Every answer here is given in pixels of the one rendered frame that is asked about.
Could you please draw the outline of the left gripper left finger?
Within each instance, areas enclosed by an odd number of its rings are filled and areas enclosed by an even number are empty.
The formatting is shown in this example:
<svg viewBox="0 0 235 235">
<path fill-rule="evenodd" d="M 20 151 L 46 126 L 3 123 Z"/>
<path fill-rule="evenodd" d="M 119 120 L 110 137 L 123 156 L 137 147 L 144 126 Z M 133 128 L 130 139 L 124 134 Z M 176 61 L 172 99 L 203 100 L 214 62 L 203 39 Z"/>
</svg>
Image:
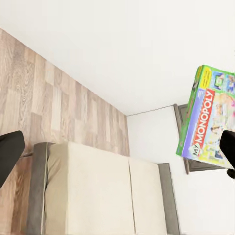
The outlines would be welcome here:
<svg viewBox="0 0 235 235">
<path fill-rule="evenodd" d="M 21 130 L 0 136 L 0 189 L 25 150 Z"/>
</svg>

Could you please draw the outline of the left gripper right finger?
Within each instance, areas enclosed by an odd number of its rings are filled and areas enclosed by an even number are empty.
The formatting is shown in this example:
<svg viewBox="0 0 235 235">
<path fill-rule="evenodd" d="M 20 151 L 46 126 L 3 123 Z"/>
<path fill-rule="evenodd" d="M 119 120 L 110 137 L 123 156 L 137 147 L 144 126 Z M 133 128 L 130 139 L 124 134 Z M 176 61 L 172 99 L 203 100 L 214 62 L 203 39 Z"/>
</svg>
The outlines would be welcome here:
<svg viewBox="0 0 235 235">
<path fill-rule="evenodd" d="M 219 147 L 235 169 L 235 132 L 224 130 L 220 139 Z"/>
</svg>

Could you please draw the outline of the board game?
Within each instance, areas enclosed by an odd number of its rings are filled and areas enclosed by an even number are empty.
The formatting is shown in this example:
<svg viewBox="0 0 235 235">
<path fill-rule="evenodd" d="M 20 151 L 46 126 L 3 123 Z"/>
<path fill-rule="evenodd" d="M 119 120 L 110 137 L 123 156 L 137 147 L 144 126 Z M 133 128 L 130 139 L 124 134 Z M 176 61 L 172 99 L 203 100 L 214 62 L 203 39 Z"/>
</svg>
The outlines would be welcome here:
<svg viewBox="0 0 235 235">
<path fill-rule="evenodd" d="M 235 132 L 235 73 L 200 65 L 176 155 L 235 170 L 219 147 L 224 130 Z"/>
</svg>

